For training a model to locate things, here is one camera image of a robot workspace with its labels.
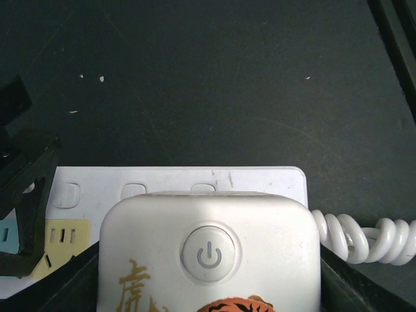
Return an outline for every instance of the blue power outlet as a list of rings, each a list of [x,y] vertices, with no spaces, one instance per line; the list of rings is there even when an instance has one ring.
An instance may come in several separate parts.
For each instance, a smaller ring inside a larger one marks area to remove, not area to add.
[[[18,223],[15,218],[0,220],[0,252],[16,254],[19,251]]]

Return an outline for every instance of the yellow power outlet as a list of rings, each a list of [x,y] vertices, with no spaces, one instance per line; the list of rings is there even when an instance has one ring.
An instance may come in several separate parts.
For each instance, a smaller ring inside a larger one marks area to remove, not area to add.
[[[90,244],[88,220],[46,220],[45,253],[31,278],[40,280],[86,250]]]

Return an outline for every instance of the tiger ear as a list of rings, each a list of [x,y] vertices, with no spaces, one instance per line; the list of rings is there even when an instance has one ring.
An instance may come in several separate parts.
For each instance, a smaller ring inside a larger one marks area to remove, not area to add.
[[[254,301],[260,301],[260,302],[262,302],[262,303],[264,303],[264,304],[266,304],[266,305],[268,305],[268,306],[270,306],[270,307],[273,307],[273,305],[272,304],[270,304],[270,303],[268,303],[268,302],[265,302],[260,296],[258,296],[258,295],[256,295],[256,294],[254,294],[253,296],[250,296],[250,297],[248,297],[250,300],[254,300]]]

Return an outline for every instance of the power symbol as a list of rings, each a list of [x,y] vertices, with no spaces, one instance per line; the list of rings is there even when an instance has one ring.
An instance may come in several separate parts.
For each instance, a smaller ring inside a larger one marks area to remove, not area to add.
[[[216,268],[220,263],[221,263],[221,259],[222,259],[222,254],[221,254],[221,250],[219,250],[218,248],[215,249],[216,251],[216,261],[215,263],[211,264],[211,265],[207,265],[203,260],[202,260],[202,253],[203,253],[203,248],[200,248],[198,250],[198,254],[196,255],[196,259],[198,260],[198,263],[201,265],[201,267],[203,268]],[[208,259],[212,258],[212,248],[211,248],[211,242],[208,242],[207,244],[207,256]]]

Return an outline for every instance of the white coiled cable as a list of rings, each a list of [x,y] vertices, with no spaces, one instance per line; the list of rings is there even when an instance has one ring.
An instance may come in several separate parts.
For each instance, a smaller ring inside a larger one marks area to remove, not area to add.
[[[404,265],[416,255],[416,220],[380,219],[375,228],[360,227],[347,214],[325,216],[312,211],[320,243],[348,263],[381,262]]]

